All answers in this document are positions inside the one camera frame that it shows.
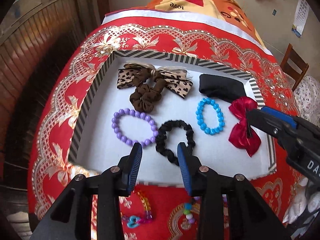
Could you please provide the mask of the brown scrunchie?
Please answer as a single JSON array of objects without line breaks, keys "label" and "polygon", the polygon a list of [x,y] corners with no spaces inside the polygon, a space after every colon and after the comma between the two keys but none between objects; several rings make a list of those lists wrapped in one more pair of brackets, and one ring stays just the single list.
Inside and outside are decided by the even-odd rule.
[{"label": "brown scrunchie", "polygon": [[134,76],[132,83],[136,87],[134,93],[130,95],[134,109],[151,113],[155,103],[161,100],[161,92],[167,82],[159,71],[144,68]]}]

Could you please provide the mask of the wooden chair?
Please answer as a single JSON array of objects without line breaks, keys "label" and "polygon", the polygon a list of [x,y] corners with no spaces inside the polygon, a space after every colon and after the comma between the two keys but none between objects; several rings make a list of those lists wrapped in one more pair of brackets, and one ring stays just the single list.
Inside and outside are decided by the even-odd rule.
[{"label": "wooden chair", "polygon": [[280,67],[286,75],[295,81],[291,88],[294,91],[308,71],[309,65],[293,49],[292,44],[289,43]]}]

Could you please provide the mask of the black scrunchie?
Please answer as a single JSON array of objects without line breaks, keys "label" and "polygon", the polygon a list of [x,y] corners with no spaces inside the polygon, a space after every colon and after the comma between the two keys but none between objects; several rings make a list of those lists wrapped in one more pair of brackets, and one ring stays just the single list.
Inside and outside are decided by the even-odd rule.
[{"label": "black scrunchie", "polygon": [[156,136],[155,149],[159,154],[166,157],[170,163],[179,166],[178,157],[174,155],[172,150],[166,148],[165,144],[165,141],[167,139],[167,133],[171,132],[174,128],[182,128],[185,130],[185,135],[188,144],[187,149],[190,152],[190,154],[193,153],[193,149],[196,145],[194,141],[194,132],[191,125],[187,124],[183,120],[169,120],[161,125],[161,127],[158,129],[158,135]]}]

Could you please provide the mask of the red satin bow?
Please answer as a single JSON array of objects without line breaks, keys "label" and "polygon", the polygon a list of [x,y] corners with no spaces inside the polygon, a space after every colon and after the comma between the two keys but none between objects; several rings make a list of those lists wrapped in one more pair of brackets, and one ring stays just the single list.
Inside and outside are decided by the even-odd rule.
[{"label": "red satin bow", "polygon": [[247,112],[257,109],[258,104],[252,98],[242,96],[232,102],[229,111],[238,119],[238,123],[232,128],[229,142],[239,149],[246,150],[252,157],[261,145],[261,139],[250,127],[246,117]]}]

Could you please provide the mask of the striped white tray box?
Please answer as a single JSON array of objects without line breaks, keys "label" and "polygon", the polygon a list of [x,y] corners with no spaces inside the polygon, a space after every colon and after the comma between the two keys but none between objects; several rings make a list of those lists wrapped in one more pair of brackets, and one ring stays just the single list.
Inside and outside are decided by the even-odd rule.
[{"label": "striped white tray box", "polygon": [[129,146],[117,138],[112,128],[114,113],[130,109],[133,88],[117,88],[118,70],[126,63],[151,64],[156,68],[168,67],[185,70],[193,82],[185,98],[165,89],[162,99],[151,112],[157,126],[169,120],[183,120],[194,131],[194,154],[201,163],[225,176],[243,174],[248,179],[262,178],[276,172],[276,150],[271,136],[257,131],[261,145],[255,155],[249,156],[244,149],[234,147],[228,140],[237,118],[229,111],[229,103],[218,100],[225,126],[221,133],[206,135],[197,123],[196,110],[202,94],[199,92],[200,76],[223,76],[241,82],[245,93],[255,100],[258,107],[265,102],[253,76],[219,63],[200,59],[179,59],[172,54],[154,51],[114,51],[100,66],[100,71],[81,106],[69,150],[69,161],[82,167],[104,171],[116,164],[129,152]]}]

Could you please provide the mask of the white floral cushion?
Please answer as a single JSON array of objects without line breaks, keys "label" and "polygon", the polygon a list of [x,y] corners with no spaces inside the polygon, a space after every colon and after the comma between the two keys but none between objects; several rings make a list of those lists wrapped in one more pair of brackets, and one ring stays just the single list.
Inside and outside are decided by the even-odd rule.
[{"label": "white floral cushion", "polygon": [[297,103],[299,116],[319,127],[319,82],[311,76],[305,76],[293,92],[293,95]]}]

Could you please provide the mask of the wooden wardrobe door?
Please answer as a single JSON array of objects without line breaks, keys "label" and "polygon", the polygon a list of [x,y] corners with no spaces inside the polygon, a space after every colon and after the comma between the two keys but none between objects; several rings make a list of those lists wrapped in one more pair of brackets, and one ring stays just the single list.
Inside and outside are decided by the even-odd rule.
[{"label": "wooden wardrobe door", "polygon": [[84,38],[77,0],[16,0],[1,22],[1,146],[29,78],[53,48]]}]

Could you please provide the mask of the red floral bedspread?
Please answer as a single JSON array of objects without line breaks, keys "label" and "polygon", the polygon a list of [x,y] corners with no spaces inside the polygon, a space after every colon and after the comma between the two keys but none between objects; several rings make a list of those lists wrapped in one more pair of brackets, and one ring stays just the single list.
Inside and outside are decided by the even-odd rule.
[{"label": "red floral bedspread", "polygon": [[72,175],[81,171],[68,157],[80,135],[77,122],[116,56],[222,67],[249,74],[268,106],[299,113],[293,92],[273,55],[244,31],[206,17],[190,22],[182,15],[148,10],[122,11],[92,31],[60,74],[43,110],[28,171],[29,218],[37,226]]}]

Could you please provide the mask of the black cloth pouch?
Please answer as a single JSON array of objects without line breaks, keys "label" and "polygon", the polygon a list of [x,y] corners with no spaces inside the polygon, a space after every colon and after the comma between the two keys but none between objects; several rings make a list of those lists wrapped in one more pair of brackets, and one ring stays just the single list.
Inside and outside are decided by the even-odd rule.
[{"label": "black cloth pouch", "polygon": [[199,77],[199,92],[209,98],[218,98],[232,103],[246,96],[242,82],[228,77],[201,74]]}]

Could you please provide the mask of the orange love print blanket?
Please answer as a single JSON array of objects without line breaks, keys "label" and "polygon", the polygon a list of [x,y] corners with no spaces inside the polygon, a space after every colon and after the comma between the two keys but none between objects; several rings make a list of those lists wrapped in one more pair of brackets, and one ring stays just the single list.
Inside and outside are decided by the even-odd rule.
[{"label": "orange love print blanket", "polygon": [[152,0],[143,9],[188,11],[227,22],[249,35],[266,48],[253,23],[236,0]]}]

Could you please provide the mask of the leopard print bow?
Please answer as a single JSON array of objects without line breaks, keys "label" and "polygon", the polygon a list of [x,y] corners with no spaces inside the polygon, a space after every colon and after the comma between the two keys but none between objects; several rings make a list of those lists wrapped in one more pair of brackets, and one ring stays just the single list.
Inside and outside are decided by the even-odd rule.
[{"label": "leopard print bow", "polygon": [[185,69],[178,67],[159,67],[151,64],[126,63],[118,70],[117,88],[140,87],[141,85],[156,85],[157,81],[164,87],[185,99],[193,82]]}]

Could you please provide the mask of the wall calendar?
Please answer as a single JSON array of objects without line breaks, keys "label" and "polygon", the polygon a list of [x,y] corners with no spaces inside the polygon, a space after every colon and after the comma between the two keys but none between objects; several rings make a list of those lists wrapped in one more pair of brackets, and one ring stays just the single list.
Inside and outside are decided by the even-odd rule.
[{"label": "wall calendar", "polygon": [[298,0],[298,4],[295,11],[295,18],[292,24],[291,30],[297,37],[301,37],[306,20],[308,18],[310,6],[306,0]]}]

